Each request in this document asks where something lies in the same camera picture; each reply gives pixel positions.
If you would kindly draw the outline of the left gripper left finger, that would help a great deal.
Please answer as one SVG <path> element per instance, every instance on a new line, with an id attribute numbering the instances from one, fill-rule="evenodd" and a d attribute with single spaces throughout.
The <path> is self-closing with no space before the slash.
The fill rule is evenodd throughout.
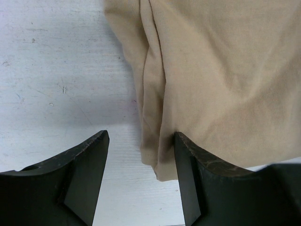
<path id="1" fill-rule="evenodd" d="M 108 132 L 102 130 L 49 159 L 2 172 L 1 225 L 92 225 L 109 142 Z"/>

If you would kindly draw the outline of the beige t shirt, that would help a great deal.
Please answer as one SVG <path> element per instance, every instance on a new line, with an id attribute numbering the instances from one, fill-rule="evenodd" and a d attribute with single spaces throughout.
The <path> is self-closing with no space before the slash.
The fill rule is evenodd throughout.
<path id="1" fill-rule="evenodd" d="M 106 0 L 134 74 L 141 159 L 177 179 L 173 134 L 243 168 L 301 155 L 298 0 Z"/>

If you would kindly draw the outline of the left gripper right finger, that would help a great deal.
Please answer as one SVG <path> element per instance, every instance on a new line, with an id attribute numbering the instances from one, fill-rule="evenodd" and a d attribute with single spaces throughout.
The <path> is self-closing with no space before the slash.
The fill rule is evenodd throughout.
<path id="1" fill-rule="evenodd" d="M 253 172 L 174 134 L 174 156 L 188 226 L 298 226 L 301 166 L 269 165 Z"/>

